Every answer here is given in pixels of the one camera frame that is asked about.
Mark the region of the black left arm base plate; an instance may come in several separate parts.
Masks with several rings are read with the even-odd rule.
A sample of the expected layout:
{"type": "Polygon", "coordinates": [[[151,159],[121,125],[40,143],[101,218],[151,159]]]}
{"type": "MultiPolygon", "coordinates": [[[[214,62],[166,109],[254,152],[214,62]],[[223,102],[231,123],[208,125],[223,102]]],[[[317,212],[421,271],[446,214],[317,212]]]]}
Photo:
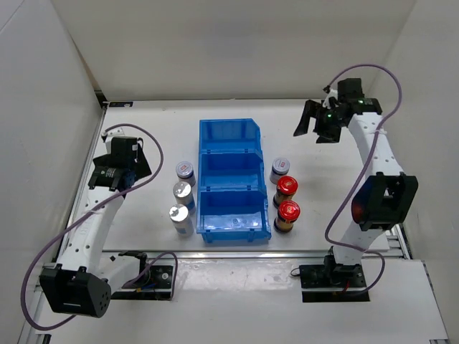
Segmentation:
{"type": "Polygon", "coordinates": [[[123,287],[123,291],[112,289],[112,300],[167,300],[171,301],[174,296],[178,258],[173,252],[164,252],[148,262],[145,252],[125,251],[119,257],[133,257],[139,261],[139,274],[135,282],[129,282],[130,287],[123,287]],[[172,265],[156,265],[164,256],[174,258],[172,265]]]}

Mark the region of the red-lid sauce jar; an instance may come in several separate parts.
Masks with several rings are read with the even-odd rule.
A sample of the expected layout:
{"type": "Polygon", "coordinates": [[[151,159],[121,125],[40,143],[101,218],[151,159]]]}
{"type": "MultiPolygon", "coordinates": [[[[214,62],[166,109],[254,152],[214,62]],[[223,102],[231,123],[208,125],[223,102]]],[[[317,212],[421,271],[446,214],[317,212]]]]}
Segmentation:
{"type": "Polygon", "coordinates": [[[276,185],[276,192],[273,197],[273,203],[276,208],[284,201],[289,201],[293,198],[298,190],[298,182],[292,176],[282,176],[279,178],[276,185]]]}
{"type": "Polygon", "coordinates": [[[301,215],[301,208],[294,201],[283,201],[279,207],[274,226],[280,233],[288,233],[301,215]]]}

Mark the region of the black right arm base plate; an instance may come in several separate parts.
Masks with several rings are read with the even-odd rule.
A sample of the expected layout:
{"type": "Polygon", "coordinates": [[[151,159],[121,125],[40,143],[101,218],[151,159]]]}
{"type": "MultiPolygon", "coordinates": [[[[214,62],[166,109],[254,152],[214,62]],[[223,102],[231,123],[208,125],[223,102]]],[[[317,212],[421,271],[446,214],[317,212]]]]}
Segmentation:
{"type": "Polygon", "coordinates": [[[303,264],[290,271],[301,284],[303,303],[369,302],[361,265],[351,271],[329,272],[324,264],[303,264]]]}

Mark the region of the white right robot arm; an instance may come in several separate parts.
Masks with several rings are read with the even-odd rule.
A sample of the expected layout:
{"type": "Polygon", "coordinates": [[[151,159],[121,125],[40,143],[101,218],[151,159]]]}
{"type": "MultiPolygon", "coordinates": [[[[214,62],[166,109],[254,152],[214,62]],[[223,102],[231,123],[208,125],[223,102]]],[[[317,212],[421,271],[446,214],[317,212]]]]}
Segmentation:
{"type": "Polygon", "coordinates": [[[351,222],[340,240],[329,240],[331,249],[324,259],[322,278],[337,287],[361,264],[375,239],[402,223],[418,189],[415,176],[408,176],[398,164],[387,134],[384,116],[374,98],[338,101],[331,93],[325,100],[307,100],[295,129],[296,136],[308,132],[315,119],[318,143],[337,143],[342,128],[354,138],[362,171],[339,211],[349,209],[351,222]]]}

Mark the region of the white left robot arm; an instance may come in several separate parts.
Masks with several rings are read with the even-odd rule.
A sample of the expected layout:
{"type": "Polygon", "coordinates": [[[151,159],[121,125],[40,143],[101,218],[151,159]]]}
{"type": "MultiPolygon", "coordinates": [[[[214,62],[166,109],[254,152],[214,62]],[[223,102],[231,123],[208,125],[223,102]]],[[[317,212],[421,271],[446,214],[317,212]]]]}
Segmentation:
{"type": "Polygon", "coordinates": [[[102,250],[116,213],[124,202],[119,193],[151,175],[142,139],[112,136],[107,153],[94,158],[86,214],[88,219],[70,235],[56,267],[43,269],[40,286],[56,313],[102,317],[111,296],[128,281],[135,287],[148,283],[151,273],[143,252],[124,252],[100,266],[102,250]]]}

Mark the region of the silver-lid pepper jar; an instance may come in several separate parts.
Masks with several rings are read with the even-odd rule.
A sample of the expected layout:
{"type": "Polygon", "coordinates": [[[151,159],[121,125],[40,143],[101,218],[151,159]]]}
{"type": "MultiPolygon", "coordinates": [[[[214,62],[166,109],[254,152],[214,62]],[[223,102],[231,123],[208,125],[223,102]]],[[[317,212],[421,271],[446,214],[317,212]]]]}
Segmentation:
{"type": "Polygon", "coordinates": [[[179,235],[187,237],[194,233],[194,227],[189,210],[185,205],[173,205],[169,210],[169,218],[179,235]]]}
{"type": "Polygon", "coordinates": [[[182,204],[189,210],[190,214],[196,211],[192,187],[185,181],[178,181],[173,187],[173,194],[178,204],[182,204]]]}

